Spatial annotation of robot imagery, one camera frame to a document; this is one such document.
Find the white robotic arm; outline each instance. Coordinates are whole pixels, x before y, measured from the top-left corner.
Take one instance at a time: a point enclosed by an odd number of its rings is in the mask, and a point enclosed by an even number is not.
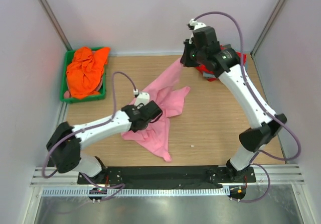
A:
[[[263,149],[277,135],[281,126],[269,117],[253,98],[242,76],[240,58],[232,48],[221,50],[214,28],[191,19],[188,27],[193,30],[184,41],[185,49],[181,63],[185,67],[204,65],[213,72],[234,95],[243,108],[250,128],[239,135],[241,146],[227,162],[227,171],[232,180],[243,177],[259,149]],[[277,115],[259,94],[246,74],[247,82],[265,109],[281,122],[286,122],[284,114]]]
[[[105,166],[98,157],[89,156],[82,150],[114,134],[143,130],[152,120],[157,121],[163,114],[154,101],[149,101],[148,93],[140,92],[136,96],[135,103],[117,111],[111,121],[112,116],[108,116],[83,125],[69,126],[67,122],[61,123],[47,144],[48,151],[67,134],[73,132],[75,135],[52,153],[51,159],[58,172],[74,170],[92,178],[96,177],[99,182],[98,175]]]

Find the pink cloth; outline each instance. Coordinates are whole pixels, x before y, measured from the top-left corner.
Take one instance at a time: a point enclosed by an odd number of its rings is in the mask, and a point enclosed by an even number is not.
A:
[[[148,92],[150,100],[154,100],[163,110],[161,118],[153,124],[148,124],[145,130],[121,134],[123,139],[135,140],[154,155],[163,157],[168,162],[172,161],[169,154],[169,117],[182,113],[184,98],[190,91],[190,87],[173,90],[173,86],[179,82],[182,69],[183,66],[178,59],[143,90]]]

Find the cable connector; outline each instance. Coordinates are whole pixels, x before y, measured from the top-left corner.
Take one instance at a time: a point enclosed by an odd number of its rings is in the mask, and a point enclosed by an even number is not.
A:
[[[138,89],[134,89],[133,92],[134,92],[134,96],[135,96],[135,97],[138,97],[138,95],[139,95]]]
[[[190,22],[187,24],[190,30],[194,30],[194,27],[196,26],[197,21],[194,21],[194,18],[190,20]]]

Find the green tray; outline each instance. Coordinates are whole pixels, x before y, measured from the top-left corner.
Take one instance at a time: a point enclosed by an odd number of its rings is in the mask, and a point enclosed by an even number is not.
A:
[[[94,47],[91,48],[93,51],[97,51],[103,47]],[[68,90],[67,86],[67,66],[72,62],[72,59],[74,58],[76,50],[74,51],[67,51],[65,55],[65,60],[64,60],[64,75],[62,78],[62,83],[61,83],[61,88],[60,88],[60,101],[66,102],[66,103],[76,103],[76,102],[88,102],[88,101],[95,101],[95,100],[101,100],[106,98],[106,68],[104,71],[103,75],[103,81],[102,81],[102,87],[100,88],[99,95],[92,95],[88,96],[84,99],[77,99],[77,98],[64,98],[64,93]]]

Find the wooden table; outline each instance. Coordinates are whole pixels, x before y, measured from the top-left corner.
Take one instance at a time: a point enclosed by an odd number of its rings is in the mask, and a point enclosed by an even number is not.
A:
[[[112,114],[111,75],[123,71],[143,90],[179,56],[111,57],[107,67],[107,95],[105,100],[75,103],[69,106],[67,121],[71,125],[84,124]],[[248,75],[262,93],[256,70],[248,56]],[[116,76],[117,109],[133,99],[132,85],[123,76]],[[208,82],[192,68],[183,69],[177,88],[191,87],[185,99],[182,115],[171,118],[169,152],[172,162],[165,162],[134,141],[119,135],[111,136],[86,148],[85,152],[98,156],[106,166],[160,165],[220,165],[225,164],[240,146],[239,134],[249,127],[243,110],[230,91],[220,82]],[[277,138],[266,151],[282,156]],[[283,163],[259,154],[256,163]]]

